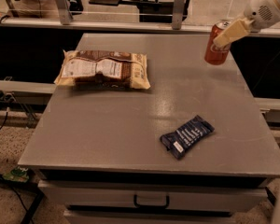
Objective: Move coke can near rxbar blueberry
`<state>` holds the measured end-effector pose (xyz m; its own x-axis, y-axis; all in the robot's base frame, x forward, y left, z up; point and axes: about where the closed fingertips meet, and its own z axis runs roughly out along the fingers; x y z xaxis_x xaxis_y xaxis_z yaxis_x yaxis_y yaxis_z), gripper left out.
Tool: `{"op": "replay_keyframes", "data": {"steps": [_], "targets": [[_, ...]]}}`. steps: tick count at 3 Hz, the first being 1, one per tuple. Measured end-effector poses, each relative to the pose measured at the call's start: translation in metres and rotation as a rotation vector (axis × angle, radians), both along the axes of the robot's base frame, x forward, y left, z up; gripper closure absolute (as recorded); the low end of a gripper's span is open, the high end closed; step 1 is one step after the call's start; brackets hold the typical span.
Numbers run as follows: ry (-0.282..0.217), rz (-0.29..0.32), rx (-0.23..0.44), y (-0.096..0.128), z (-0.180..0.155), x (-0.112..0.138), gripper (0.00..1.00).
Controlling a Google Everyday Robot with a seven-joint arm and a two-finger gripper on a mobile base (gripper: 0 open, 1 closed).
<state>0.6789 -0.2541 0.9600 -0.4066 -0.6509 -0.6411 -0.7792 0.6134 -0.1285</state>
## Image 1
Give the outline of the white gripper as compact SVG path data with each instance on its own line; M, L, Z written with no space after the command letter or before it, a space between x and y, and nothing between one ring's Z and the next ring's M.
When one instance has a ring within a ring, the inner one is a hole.
M214 39L223 48L250 34L252 25L260 30L280 22L280 0L250 0L244 10L245 18L234 20Z

